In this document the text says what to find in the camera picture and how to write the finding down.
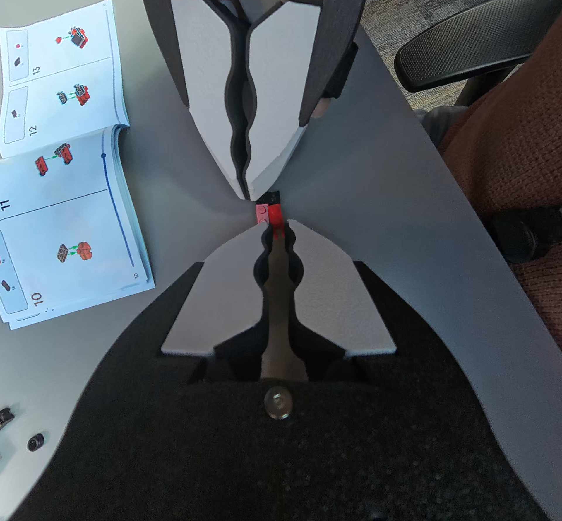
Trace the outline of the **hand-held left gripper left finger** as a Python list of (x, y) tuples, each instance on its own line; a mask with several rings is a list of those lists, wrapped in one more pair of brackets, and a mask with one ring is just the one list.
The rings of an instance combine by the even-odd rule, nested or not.
[(161, 350), (257, 358), (268, 346), (268, 224), (230, 239), (204, 261)]

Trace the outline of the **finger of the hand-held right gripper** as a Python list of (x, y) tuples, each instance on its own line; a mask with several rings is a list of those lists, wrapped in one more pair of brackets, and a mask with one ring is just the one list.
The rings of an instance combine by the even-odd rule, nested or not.
[(241, 199), (248, 198), (246, 80), (248, 26), (226, 0), (170, 0), (186, 83), (188, 108), (222, 174)]
[(320, 11), (316, 5), (288, 1), (251, 28), (247, 68), (255, 113), (245, 173), (251, 201), (276, 182), (306, 130), (299, 114)]

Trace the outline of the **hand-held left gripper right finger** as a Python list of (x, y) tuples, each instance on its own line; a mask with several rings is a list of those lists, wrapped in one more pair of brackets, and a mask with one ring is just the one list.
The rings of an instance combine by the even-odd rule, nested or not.
[(392, 355), (396, 344), (355, 262), (337, 244), (294, 219), (286, 223), (294, 283), (294, 352), (335, 358)]

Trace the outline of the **red toy brick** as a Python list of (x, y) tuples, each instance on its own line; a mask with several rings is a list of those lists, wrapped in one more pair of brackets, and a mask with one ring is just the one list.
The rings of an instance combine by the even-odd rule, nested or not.
[(285, 220), (280, 203), (268, 206), (269, 222), (273, 229), (273, 238), (278, 240), (285, 237)]

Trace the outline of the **blue instruction booklet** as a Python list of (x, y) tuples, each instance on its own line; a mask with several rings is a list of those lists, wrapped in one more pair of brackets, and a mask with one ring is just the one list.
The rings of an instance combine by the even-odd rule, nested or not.
[(119, 153), (129, 127), (111, 0), (1, 28), (1, 321), (154, 288)]

